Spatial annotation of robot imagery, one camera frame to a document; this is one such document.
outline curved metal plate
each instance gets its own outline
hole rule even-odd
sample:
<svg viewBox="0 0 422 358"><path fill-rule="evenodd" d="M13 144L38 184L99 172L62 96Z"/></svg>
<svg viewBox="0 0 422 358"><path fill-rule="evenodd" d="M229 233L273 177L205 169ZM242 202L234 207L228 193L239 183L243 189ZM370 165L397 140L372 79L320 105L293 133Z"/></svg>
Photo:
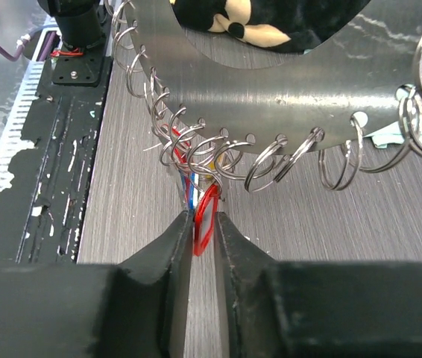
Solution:
<svg viewBox="0 0 422 358"><path fill-rule="evenodd" d="M187 125L206 120L200 135L210 138L221 128L230 139L252 133L260 153L278 134L289 144L278 154L292 154L314 127L325 130L313 150L355 139L350 117L369 116L365 135L398 120L395 93L413 83L412 61L422 34L421 0L372 0L357 17L310 53L280 66L234 69L216 63L186 38L169 0L132 0L125 8L145 72L156 68L158 82L171 95L166 104Z"/></svg>

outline black fabric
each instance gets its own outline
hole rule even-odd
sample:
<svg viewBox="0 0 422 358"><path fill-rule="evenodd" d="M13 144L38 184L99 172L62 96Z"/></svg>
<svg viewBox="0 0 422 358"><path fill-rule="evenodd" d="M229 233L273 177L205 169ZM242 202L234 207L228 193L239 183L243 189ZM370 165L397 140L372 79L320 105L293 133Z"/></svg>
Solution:
<svg viewBox="0 0 422 358"><path fill-rule="evenodd" d="M370 0L170 0L178 22L251 45L302 52L328 40Z"/></svg>

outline wooden surface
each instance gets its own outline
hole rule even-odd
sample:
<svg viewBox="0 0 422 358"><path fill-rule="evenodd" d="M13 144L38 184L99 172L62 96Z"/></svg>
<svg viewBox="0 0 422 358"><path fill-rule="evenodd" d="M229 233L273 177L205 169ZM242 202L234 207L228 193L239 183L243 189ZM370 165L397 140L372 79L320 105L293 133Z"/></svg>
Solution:
<svg viewBox="0 0 422 358"><path fill-rule="evenodd" d="M285 58L226 37L189 35L203 53L235 67L262 67ZM144 104L131 98L114 70L93 172L82 236L81 263L119 263L148 244L180 212L174 183L158 163ZM367 163L393 150L367 145ZM329 164L338 165L337 152ZM247 157L249 167L253 158ZM229 191L231 219L262 250L287 260L422 261L422 160L411 154L397 169L359 175L340 193L318 178L317 157L308 154L283 182L250 195L242 183ZM212 252L193 261L186 357L221 356Z"/></svg>

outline black cylinder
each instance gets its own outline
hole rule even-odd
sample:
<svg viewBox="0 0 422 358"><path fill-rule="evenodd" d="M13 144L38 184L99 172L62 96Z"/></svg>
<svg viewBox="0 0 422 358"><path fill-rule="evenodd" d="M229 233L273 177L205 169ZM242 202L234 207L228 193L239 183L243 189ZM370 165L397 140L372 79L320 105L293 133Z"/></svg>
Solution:
<svg viewBox="0 0 422 358"><path fill-rule="evenodd" d="M104 40L95 6L78 15L55 16L55 19L68 49L92 48Z"/></svg>

